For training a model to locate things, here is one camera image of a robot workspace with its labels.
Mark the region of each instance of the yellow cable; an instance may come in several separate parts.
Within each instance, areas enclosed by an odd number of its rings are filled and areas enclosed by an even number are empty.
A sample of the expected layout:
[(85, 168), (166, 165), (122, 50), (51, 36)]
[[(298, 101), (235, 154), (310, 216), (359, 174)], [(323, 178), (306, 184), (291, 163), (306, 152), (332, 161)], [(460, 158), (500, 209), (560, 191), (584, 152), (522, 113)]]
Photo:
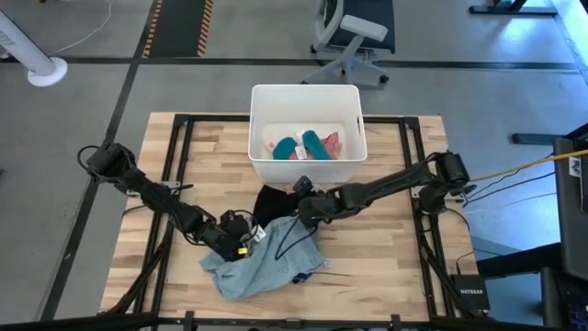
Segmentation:
[(551, 157), (546, 157), (546, 158), (543, 158), (543, 159), (538, 159), (536, 161), (526, 163), (524, 165), (520, 165), (520, 166), (517, 166), (517, 167), (514, 167), (514, 168), (510, 168), (508, 170), (501, 171), (501, 172), (496, 173), (496, 174), (491, 174), (491, 175), (488, 175), (488, 176), (473, 178), (473, 179), (470, 180), (470, 182), (480, 181), (480, 180), (484, 180), (484, 179), (488, 179), (488, 178), (492, 178), (492, 177), (497, 177), (497, 176), (500, 176), (500, 175), (505, 175), (505, 174), (508, 174), (508, 173), (513, 172), (515, 170), (525, 169), (525, 168), (528, 168), (530, 166), (538, 165), (540, 163), (544, 163), (544, 162), (547, 162), (547, 161), (556, 161), (556, 160), (561, 160), (561, 159), (568, 158), (568, 157), (574, 157), (574, 156), (580, 156), (580, 155), (586, 155), (586, 154), (588, 154), (588, 150), (583, 150), (583, 151), (578, 151), (578, 152), (573, 152), (573, 153), (560, 154), (560, 155), (555, 155), (555, 156), (551, 156)]

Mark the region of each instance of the floor mat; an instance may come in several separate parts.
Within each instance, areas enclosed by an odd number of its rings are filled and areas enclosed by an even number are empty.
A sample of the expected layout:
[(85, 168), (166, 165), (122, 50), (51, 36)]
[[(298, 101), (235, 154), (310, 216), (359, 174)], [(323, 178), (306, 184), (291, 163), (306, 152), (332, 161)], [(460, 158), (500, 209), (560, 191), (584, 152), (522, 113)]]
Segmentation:
[(212, 0), (157, 0), (143, 58), (202, 57)]

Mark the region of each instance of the price tag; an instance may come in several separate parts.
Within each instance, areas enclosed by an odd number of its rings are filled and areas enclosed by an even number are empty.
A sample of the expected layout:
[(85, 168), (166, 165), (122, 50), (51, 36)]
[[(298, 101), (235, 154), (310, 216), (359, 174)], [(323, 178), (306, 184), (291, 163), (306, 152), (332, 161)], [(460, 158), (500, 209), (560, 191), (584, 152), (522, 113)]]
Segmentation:
[(296, 151), (296, 156), (299, 160), (306, 160), (307, 158), (309, 158), (306, 155), (306, 148), (304, 148), (304, 146), (296, 146), (294, 150)]
[(259, 243), (262, 239), (264, 239), (264, 237), (266, 237), (266, 232), (261, 228), (261, 226), (256, 226), (252, 231), (255, 229), (257, 229), (257, 231), (255, 232), (254, 240)]

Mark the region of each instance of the yellow and black tape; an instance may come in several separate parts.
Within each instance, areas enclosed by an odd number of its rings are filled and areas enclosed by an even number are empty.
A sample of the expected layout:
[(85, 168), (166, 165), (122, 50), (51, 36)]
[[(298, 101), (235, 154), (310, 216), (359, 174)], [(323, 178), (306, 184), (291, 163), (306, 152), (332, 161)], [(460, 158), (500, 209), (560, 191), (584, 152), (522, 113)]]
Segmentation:
[(149, 25), (149, 34), (147, 35), (145, 49), (143, 50), (143, 59), (148, 58), (149, 54), (151, 53), (153, 38), (155, 37), (155, 28), (157, 28), (157, 22), (159, 21), (159, 15), (161, 14), (163, 3), (164, 0), (157, 0), (157, 5), (155, 5), (155, 11), (153, 12), (151, 24)]
[(209, 40), (210, 23), (212, 22), (212, 0), (205, 0), (202, 23), (200, 25), (200, 38), (198, 39), (197, 56), (206, 54), (206, 45)]

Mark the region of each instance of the pink cloth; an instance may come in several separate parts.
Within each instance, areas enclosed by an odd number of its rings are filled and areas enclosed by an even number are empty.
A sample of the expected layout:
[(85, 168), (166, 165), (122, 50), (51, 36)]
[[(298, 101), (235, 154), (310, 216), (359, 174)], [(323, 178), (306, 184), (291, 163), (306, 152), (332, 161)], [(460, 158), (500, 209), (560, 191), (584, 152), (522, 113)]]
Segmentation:
[[(321, 139), (322, 146), (327, 151), (327, 154), (331, 156), (331, 160), (338, 160), (341, 155), (341, 144), (339, 143), (339, 133), (334, 132), (329, 134), (328, 137)], [(307, 160), (314, 160), (314, 155), (306, 149)], [(296, 152), (290, 155), (289, 160), (298, 160)]]

